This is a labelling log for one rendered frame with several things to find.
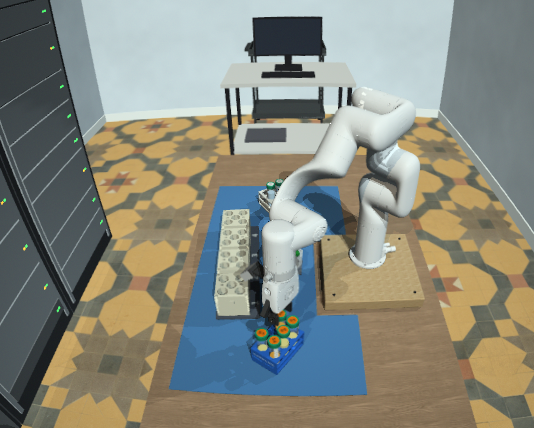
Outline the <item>white blank tube rack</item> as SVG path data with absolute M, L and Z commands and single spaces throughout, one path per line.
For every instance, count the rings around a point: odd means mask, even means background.
M 259 191 L 258 195 L 259 195 L 259 204 L 269 213 L 271 206 L 268 205 L 268 202 L 272 204 L 274 199 L 268 199 L 267 189 Z M 275 186 L 275 196 L 276 196 L 276 186 Z

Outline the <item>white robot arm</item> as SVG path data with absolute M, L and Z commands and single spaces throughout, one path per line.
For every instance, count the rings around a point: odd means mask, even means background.
M 345 177 L 360 146 L 367 149 L 366 166 L 372 173 L 359 182 L 356 242 L 349 257 L 361 268 L 374 269 L 385 262 L 387 252 L 396 251 L 384 243 L 388 213 L 399 218 L 410 213 L 420 173 L 419 159 L 399 148 L 398 139 L 412 127 L 416 109 L 407 99 L 368 87 L 357 88 L 351 100 L 352 106 L 335 112 L 314 158 L 279 187 L 261 232 L 263 266 L 259 261 L 248 266 L 240 274 L 244 281 L 265 275 L 266 282 L 283 282 L 294 276 L 296 251 L 327 231 L 324 217 L 295 199 L 313 181 Z

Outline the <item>blue bench mat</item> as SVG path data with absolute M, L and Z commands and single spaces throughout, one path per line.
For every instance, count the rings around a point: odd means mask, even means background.
M 169 389 L 262 396 L 367 395 L 358 315 L 317 316 L 314 246 L 302 248 L 299 292 L 292 312 L 304 344 L 275 375 L 251 357 L 255 331 L 269 329 L 267 318 L 216 320 L 214 300 L 223 210 L 249 209 L 262 228 L 269 213 L 259 204 L 266 186 L 220 186 L 202 250 Z M 295 202 L 320 214 L 325 235 L 346 235 L 338 186 L 305 186 Z

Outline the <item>clear tube with dark green cap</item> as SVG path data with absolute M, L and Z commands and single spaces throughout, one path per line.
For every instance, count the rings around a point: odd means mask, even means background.
M 268 182 L 266 184 L 266 188 L 267 188 L 268 199 L 274 199 L 275 198 L 275 183 L 274 182 Z

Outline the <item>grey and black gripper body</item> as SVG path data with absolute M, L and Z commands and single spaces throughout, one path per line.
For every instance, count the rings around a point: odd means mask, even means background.
M 280 313 L 298 294 L 299 292 L 299 276 L 296 267 L 296 274 L 283 282 L 274 282 L 269 280 L 266 282 L 263 278 L 262 284 L 262 304 L 264 307 L 266 299 L 270 301 L 271 310 L 278 314 Z

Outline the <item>blue tube rack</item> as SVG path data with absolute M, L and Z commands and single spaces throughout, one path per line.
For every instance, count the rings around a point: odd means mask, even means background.
M 274 324 L 268 329 L 268 334 L 269 333 L 272 333 L 269 336 L 277 335 L 277 330 L 275 330 L 275 325 Z M 272 372 L 275 375 L 277 375 L 284 368 L 284 366 L 291 360 L 291 358 L 297 353 L 297 351 L 302 347 L 303 344 L 304 344 L 304 332 L 299 329 L 298 336 L 296 338 L 289 338 L 289 346 L 287 348 L 281 348 L 280 347 L 280 354 L 281 355 L 278 358 L 272 358 L 272 357 L 269 356 L 269 348 L 266 351 L 258 350 L 256 343 L 250 348 L 251 349 L 251 357 L 252 357 L 252 360 L 254 362 L 258 363 L 262 367 L 266 368 L 270 372 Z M 277 365 L 277 363 L 278 363 L 278 365 Z

